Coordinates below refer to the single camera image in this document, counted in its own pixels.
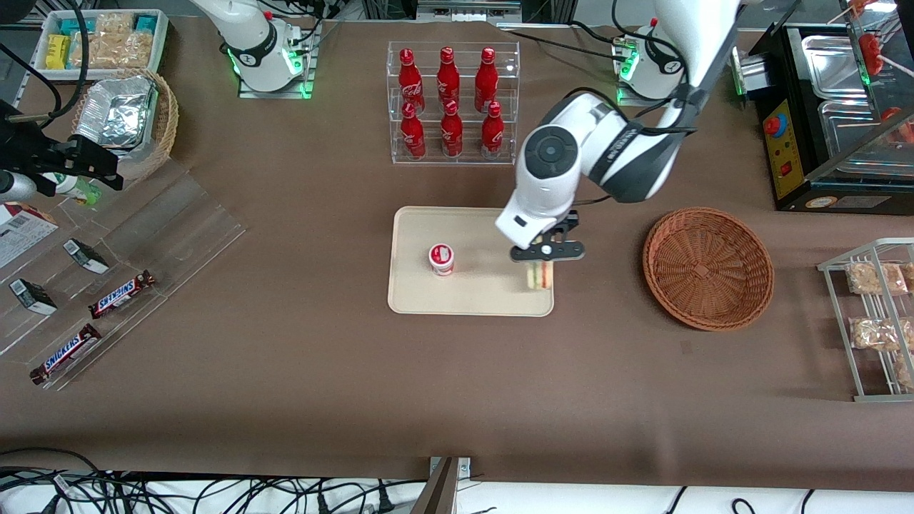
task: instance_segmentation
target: red button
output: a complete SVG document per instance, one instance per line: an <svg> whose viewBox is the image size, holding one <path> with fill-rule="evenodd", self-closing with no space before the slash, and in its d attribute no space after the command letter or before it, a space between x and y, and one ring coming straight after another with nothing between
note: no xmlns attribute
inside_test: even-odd
<svg viewBox="0 0 914 514"><path fill-rule="evenodd" d="M781 129L781 120L777 116L765 120L765 134L775 135Z"/></svg>

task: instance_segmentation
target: beige tray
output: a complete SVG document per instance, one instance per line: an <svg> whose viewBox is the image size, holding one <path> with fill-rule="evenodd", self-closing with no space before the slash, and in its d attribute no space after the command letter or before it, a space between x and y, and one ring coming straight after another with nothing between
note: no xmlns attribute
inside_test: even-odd
<svg viewBox="0 0 914 514"><path fill-rule="evenodd" d="M526 265L495 227L499 209L404 207L394 216L388 305L400 314L545 316L552 290L526 286ZM454 250L454 272L431 271L429 248Z"/></svg>

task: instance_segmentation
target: metal wire rack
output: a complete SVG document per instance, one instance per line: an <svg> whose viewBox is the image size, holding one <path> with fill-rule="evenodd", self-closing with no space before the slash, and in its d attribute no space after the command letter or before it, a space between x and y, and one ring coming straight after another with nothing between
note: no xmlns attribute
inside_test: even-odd
<svg viewBox="0 0 914 514"><path fill-rule="evenodd" d="M836 276L845 276L849 264L855 262L869 262L873 264L879 279L881 294L838 294L834 286ZM854 376L857 395L855 402L911 402L914 401L914 389L899 383L896 373L896 363L901 360L907 368L910 377L914 377L914 362L911 350L914 341L907 341L903 328L908 321L904 318L914 316L914 304L911 303L911 294L892 295L889 291L888 281L883 271L883 263L914 262L914 238L887 238L873 241L867 245L856 248L850 252L835 257L832 260L818 265L818 270L824 274L828 286L828 294L832 299L834 314L837 317L841 339L845 343L847 359L850 362L851 373ZM881 351L871 348L854 348L848 332L847 320L852 316L864 315L868 318L890 320L899 335L900 351ZM866 366L866 360L872 359L877 354L882 374L886 380L887 391L881 386L873 387L865 384L861 379L861 368Z"/></svg>

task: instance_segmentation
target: basket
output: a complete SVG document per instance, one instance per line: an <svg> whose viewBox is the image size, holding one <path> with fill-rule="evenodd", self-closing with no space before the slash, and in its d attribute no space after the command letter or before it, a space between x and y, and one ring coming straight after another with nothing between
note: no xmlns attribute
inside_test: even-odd
<svg viewBox="0 0 914 514"><path fill-rule="evenodd" d="M118 165L118 173L127 180L139 180L154 172L168 160L171 154L172 146L175 144L177 135L177 99L175 94L168 87L160 75L142 68L129 70L117 70L111 76L112 79L129 79L142 75L149 80L153 80L159 89L159 99L156 105L155 119L153 122L153 152L145 159L139 162L124 161ZM82 109L86 105L88 92L82 94L80 102L76 106L76 117L73 118L73 132L82 116Z"/></svg>
<svg viewBox="0 0 914 514"><path fill-rule="evenodd" d="M660 305L702 330L746 327L774 293L764 245L749 227L716 209L680 209L660 219L644 243L643 266Z"/></svg>

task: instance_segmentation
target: brown tabletop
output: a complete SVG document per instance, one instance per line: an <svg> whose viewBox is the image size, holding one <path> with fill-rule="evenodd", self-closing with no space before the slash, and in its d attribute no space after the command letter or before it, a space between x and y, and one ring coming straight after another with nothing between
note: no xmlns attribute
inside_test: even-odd
<svg viewBox="0 0 914 514"><path fill-rule="evenodd" d="M581 210L588 255L556 266L552 314L402 316L386 301L397 209L502 207L514 171L390 163L388 40L515 37L347 23L321 46L310 101L253 101L236 98L207 19L174 26L173 155L248 232L64 391L0 364L3 447L106 469L421 477L428 455L471 455L489 480L914 488L914 405L850 401L814 269L910 220L774 211L758 122L729 79L655 198ZM606 59L521 46L521 134L566 91L611 86ZM46 109L41 88L30 81L24 111ZM774 299L753 326L695 331L649 295L644 236L690 206L738 216L771 252Z"/></svg>

